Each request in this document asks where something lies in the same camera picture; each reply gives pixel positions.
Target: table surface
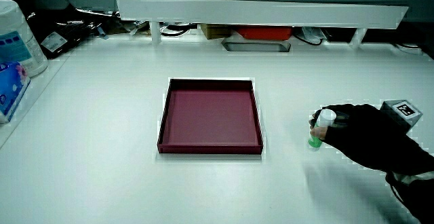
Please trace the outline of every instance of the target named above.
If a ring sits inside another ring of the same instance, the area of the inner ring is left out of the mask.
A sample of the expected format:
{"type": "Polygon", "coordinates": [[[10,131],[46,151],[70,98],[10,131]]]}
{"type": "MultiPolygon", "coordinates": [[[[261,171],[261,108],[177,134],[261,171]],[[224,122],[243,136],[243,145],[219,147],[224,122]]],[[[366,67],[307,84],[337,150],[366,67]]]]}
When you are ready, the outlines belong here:
{"type": "Polygon", "coordinates": [[[407,99],[424,114],[409,136],[432,153],[428,56],[293,38],[289,53],[227,52],[220,42],[112,35],[50,61],[0,126],[0,223],[418,222],[381,172],[326,144],[311,151],[308,120],[321,106],[407,99]],[[171,77],[252,79],[262,155],[158,154],[171,77]]]}

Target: small bottle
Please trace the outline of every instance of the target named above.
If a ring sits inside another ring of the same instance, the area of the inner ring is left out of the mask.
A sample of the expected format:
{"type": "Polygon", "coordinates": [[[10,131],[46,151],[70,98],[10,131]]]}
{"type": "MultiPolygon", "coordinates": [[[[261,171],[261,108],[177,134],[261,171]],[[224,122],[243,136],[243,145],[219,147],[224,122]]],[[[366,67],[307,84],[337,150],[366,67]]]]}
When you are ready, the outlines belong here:
{"type": "MultiPolygon", "coordinates": [[[[336,119],[336,113],[331,109],[323,109],[321,113],[318,115],[317,122],[314,127],[328,127],[334,123],[336,119]]],[[[309,137],[309,145],[314,148],[319,148],[323,142],[319,140],[319,138],[310,135],[309,137]]]]}

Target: black glove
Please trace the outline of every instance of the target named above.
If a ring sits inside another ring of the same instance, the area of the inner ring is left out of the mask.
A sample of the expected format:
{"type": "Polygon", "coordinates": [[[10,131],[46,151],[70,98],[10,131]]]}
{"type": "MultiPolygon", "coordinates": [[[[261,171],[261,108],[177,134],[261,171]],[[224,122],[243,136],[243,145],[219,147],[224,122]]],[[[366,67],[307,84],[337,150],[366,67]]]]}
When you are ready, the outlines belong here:
{"type": "MultiPolygon", "coordinates": [[[[336,113],[323,140],[354,162],[384,172],[415,175],[434,170],[434,157],[422,150],[406,132],[371,105],[330,105],[336,113]]],[[[310,124],[315,125],[321,110],[310,124]]]]}

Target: green liquid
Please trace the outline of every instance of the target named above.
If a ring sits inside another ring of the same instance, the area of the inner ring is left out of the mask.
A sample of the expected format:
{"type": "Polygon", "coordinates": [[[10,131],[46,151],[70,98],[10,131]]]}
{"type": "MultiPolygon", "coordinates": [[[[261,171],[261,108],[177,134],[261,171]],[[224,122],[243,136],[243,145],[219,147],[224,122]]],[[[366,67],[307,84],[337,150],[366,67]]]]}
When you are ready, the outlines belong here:
{"type": "Polygon", "coordinates": [[[309,145],[314,148],[319,148],[323,141],[319,140],[319,138],[312,136],[312,138],[309,139],[309,145]]]}

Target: red tray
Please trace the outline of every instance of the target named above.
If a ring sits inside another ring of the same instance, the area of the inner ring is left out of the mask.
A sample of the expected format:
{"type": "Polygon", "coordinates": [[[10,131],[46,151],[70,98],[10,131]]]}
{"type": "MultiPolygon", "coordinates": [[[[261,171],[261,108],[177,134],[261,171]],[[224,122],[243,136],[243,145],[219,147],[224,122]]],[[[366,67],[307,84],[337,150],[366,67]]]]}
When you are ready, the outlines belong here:
{"type": "Polygon", "coordinates": [[[246,39],[288,40],[292,34],[289,26],[237,26],[235,30],[246,39]]]}
{"type": "Polygon", "coordinates": [[[261,154],[252,81],[171,79],[159,153],[261,154]]]}

